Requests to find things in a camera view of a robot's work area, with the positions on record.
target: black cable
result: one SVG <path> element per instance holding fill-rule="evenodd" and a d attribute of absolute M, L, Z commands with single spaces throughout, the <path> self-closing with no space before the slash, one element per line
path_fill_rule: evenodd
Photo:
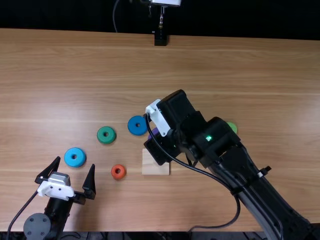
<path fill-rule="evenodd" d="M 78 236 L 75 236 L 75 235 L 72 235 L 72 234 L 68 234 L 68 235 L 62 236 L 60 239 L 64 239 L 64 238 L 66 238 L 66 237 L 74 237 L 74 238 L 76 238 L 76 239 L 80 239 L 80 238 L 81 238 L 81 235 L 80 235 L 78 232 L 74 231 L 73 233 L 74 233 L 74 234 L 77 234 Z"/>
<path fill-rule="evenodd" d="M 252 232 L 254 235 L 256 235 L 259 239 L 264 240 L 258 233 L 256 233 L 255 231 Z"/>
<path fill-rule="evenodd" d="M 250 240 L 250 238 L 248 237 L 248 235 L 243 231 L 242 232 L 243 233 L 243 235 L 245 236 L 245 238 L 247 239 L 247 240 Z"/>
<path fill-rule="evenodd" d="M 12 226 L 14 225 L 15 221 L 18 219 L 18 217 L 20 216 L 20 214 L 26 209 L 26 207 L 31 203 L 31 201 L 35 198 L 35 196 L 38 194 L 38 190 L 36 190 L 34 192 L 34 194 L 32 194 L 32 196 L 29 198 L 28 201 L 26 201 L 26 203 L 23 205 L 23 207 L 18 211 L 18 213 L 14 216 L 14 218 L 12 219 L 12 221 L 10 222 L 9 224 L 9 227 L 8 227 L 8 231 L 6 233 L 6 240 L 9 240 L 9 235 L 10 235 L 10 232 L 11 232 L 11 228 Z"/>
<path fill-rule="evenodd" d="M 117 29 L 117 26 L 116 26 L 116 9 L 117 9 L 117 6 L 118 6 L 118 3 L 119 3 L 120 0 L 115 0 L 115 3 L 113 5 L 113 10 L 112 10 L 112 22 L 113 22 L 113 27 L 114 27 L 114 31 L 117 33 L 118 32 L 118 29 Z"/>
<path fill-rule="evenodd" d="M 203 171 L 199 168 L 196 168 L 196 167 L 193 167 L 193 166 L 189 166 L 187 163 L 183 162 L 183 161 L 180 161 L 179 159 L 171 156 L 161 145 L 160 143 L 156 140 L 156 137 L 155 135 L 153 134 L 153 132 L 151 131 L 150 129 L 150 125 L 149 125 L 149 114 L 145 114 L 144 115 L 144 118 L 145 118 L 145 124 L 146 124 L 146 129 L 148 130 L 151 138 L 153 139 L 154 143 L 156 144 L 156 146 L 165 154 L 167 155 L 170 159 L 172 159 L 173 161 L 175 161 L 176 163 L 188 168 L 188 169 L 191 169 L 197 173 L 200 173 L 200 174 L 203 174 L 203 175 L 206 175 L 214 180 L 216 180 L 218 183 L 222 184 L 224 187 L 226 187 L 230 192 L 232 192 L 232 188 L 225 182 L 223 181 L 221 178 L 207 172 L 207 171 Z M 194 229 L 221 229 L 221 228 L 225 228 L 225 227 L 228 227 L 230 226 L 231 224 L 233 224 L 239 217 L 240 215 L 240 210 L 241 210 L 241 206 L 240 206 L 240 201 L 239 201 L 239 198 L 237 195 L 233 195 L 234 199 L 235 199 L 235 203 L 236 203 L 236 213 L 233 217 L 233 219 L 231 219 L 229 222 L 225 223 L 225 224 L 221 224 L 221 225 L 217 225 L 217 226 L 201 226 L 201 225 L 196 225 L 196 226 L 193 226 L 192 228 L 190 228 L 189 232 L 191 232 L 192 230 Z"/>

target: black background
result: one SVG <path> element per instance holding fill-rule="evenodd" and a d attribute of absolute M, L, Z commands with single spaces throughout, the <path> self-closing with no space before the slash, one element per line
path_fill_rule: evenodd
<path fill-rule="evenodd" d="M 115 0 L 1 0 L 0 27 L 114 32 Z M 140 0 L 120 0 L 122 33 L 150 34 L 159 19 Z M 166 10 L 170 35 L 320 39 L 320 1 L 182 0 Z"/>

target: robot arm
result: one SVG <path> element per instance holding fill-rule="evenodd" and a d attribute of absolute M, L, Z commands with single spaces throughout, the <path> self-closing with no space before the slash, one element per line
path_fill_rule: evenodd
<path fill-rule="evenodd" d="M 57 172 L 60 163 L 58 156 L 45 170 L 36 177 L 40 184 L 38 195 L 48 196 L 49 201 L 44 213 L 35 213 L 24 222 L 23 232 L 28 240 L 58 240 L 64 230 L 73 203 L 84 205 L 86 199 L 96 197 L 95 165 L 92 164 L 82 189 L 74 191 L 70 177 Z"/>
<path fill-rule="evenodd" d="M 146 108 L 146 114 L 159 133 L 144 145 L 159 165 L 172 158 L 155 141 L 172 157 L 185 153 L 190 164 L 193 162 L 194 166 L 199 161 L 221 178 L 252 213 L 268 239 L 320 240 L 319 228 L 293 210 L 265 178 L 271 168 L 259 170 L 229 125 L 219 117 L 205 121 L 184 91 L 156 100 Z"/>

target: wood grain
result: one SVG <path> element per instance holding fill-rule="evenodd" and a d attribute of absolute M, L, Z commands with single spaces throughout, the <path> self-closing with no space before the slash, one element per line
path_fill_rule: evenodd
<path fill-rule="evenodd" d="M 229 221 L 236 206 L 218 183 L 171 164 L 170 176 L 143 176 L 147 136 L 128 120 L 156 98 L 184 89 L 209 120 L 219 116 L 238 134 L 268 180 L 311 222 L 320 222 L 320 42 L 286 39 L 171 36 L 0 29 L 0 231 L 32 195 L 36 175 L 67 149 L 87 163 L 59 171 L 80 190 L 96 164 L 96 199 L 74 205 L 66 231 L 186 231 Z M 96 134 L 111 126 L 117 139 Z M 122 164 L 127 175 L 113 180 Z M 36 197 L 13 226 L 44 211 Z M 261 228 L 243 207 L 223 231 Z"/>

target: orange donut-shaped block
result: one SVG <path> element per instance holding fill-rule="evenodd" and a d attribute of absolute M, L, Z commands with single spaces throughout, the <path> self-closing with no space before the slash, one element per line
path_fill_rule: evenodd
<path fill-rule="evenodd" d="M 126 175 L 126 169 L 124 166 L 117 164 L 111 168 L 111 175 L 114 179 L 120 180 L 123 179 Z"/>

